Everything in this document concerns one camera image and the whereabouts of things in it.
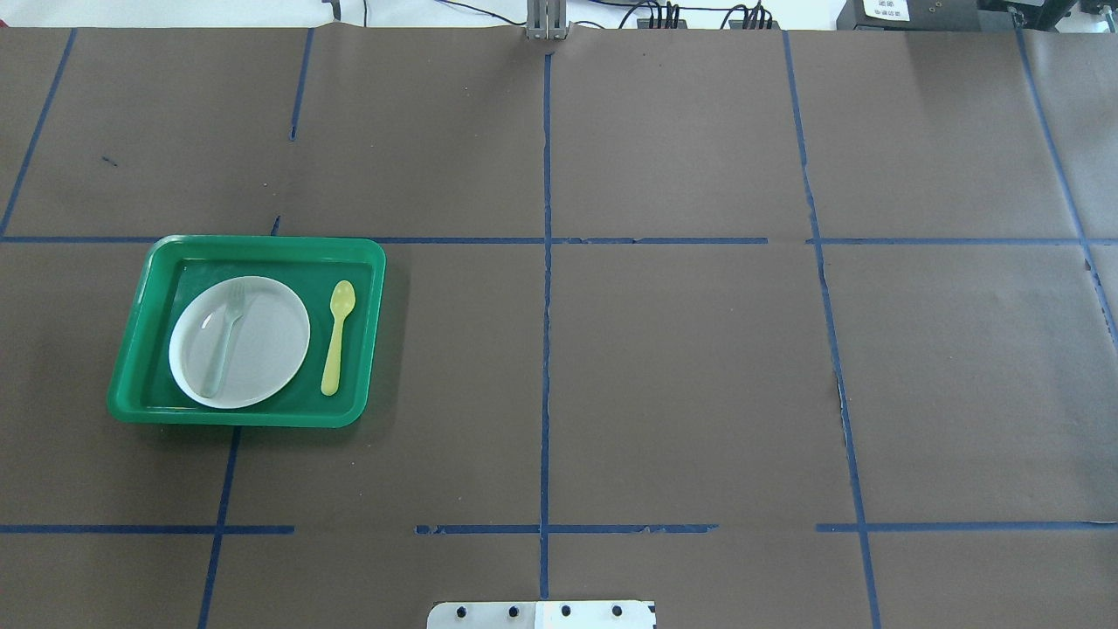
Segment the aluminium frame post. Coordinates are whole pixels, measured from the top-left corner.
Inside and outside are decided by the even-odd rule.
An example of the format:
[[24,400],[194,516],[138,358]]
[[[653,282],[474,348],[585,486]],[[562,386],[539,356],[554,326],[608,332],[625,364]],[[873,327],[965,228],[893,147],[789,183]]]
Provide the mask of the aluminium frame post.
[[525,36],[528,40],[563,40],[569,35],[566,0],[527,0]]

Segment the white round plate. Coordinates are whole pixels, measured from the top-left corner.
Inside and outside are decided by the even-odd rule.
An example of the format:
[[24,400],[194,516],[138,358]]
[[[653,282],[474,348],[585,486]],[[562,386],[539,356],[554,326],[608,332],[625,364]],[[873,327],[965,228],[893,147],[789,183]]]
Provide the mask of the white round plate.
[[[244,282],[247,309],[237,323],[222,390],[200,390],[221,334],[228,283]],[[267,276],[234,276],[203,289],[176,320],[168,341],[168,366],[176,385],[192,401],[217,410],[244,409],[280,393],[303,365],[310,347],[310,314],[286,284]]]

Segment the pale green plastic fork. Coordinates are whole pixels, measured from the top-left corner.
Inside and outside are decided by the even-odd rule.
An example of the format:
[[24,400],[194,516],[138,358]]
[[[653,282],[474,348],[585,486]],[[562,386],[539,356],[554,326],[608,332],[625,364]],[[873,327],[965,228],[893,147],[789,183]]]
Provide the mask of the pale green plastic fork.
[[211,356],[210,366],[200,393],[206,398],[219,394],[226,381],[226,371],[231,354],[235,328],[246,314],[247,292],[241,279],[228,283],[224,304],[222,328]]

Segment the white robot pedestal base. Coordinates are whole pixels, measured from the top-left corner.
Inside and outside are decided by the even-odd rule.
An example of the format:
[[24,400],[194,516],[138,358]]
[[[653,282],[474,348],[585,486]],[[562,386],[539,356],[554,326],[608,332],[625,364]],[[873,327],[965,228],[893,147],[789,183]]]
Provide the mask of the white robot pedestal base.
[[656,628],[655,604],[639,600],[476,601],[432,607],[427,628]]

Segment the yellow plastic spoon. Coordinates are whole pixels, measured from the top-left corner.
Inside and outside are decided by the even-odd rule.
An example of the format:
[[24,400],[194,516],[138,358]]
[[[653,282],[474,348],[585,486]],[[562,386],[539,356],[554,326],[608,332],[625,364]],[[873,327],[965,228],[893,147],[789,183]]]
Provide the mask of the yellow plastic spoon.
[[330,297],[332,325],[320,385],[324,397],[335,395],[340,389],[345,321],[353,309],[356,309],[356,287],[348,280],[338,282]]

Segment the green plastic tray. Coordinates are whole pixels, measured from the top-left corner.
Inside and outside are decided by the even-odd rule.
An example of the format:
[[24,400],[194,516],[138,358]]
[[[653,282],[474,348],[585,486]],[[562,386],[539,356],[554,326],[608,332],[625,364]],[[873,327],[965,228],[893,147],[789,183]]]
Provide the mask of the green plastic tray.
[[[383,248],[363,238],[176,235],[148,251],[127,326],[108,382],[108,414],[143,425],[240,425],[333,429],[363,414],[375,366],[376,331],[387,261]],[[267,276],[286,284],[307,307],[307,355],[280,393],[244,409],[201,406],[176,385],[168,341],[184,307],[207,287],[234,276]],[[330,342],[330,297],[338,282],[356,287],[345,321],[341,382],[335,395],[320,391]]]

